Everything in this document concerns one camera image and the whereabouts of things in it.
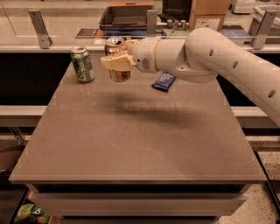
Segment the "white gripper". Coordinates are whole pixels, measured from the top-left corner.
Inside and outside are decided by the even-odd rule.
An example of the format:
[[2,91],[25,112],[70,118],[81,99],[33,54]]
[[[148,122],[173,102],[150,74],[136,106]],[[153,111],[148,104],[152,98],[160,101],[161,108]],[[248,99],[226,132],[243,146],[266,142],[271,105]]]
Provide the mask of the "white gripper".
[[141,40],[126,40],[127,51],[101,57],[102,65],[108,70],[130,71],[137,67],[144,73],[156,73],[156,48],[159,39],[153,37]]

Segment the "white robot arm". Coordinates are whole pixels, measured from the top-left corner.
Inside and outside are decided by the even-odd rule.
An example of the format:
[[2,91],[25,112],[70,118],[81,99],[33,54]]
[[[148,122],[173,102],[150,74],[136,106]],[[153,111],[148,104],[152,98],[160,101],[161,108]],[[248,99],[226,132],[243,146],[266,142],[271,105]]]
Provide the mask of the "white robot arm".
[[212,29],[195,29],[185,39],[143,38],[130,50],[102,57],[101,63],[108,70],[169,72],[194,83],[221,75],[280,125],[280,67]]

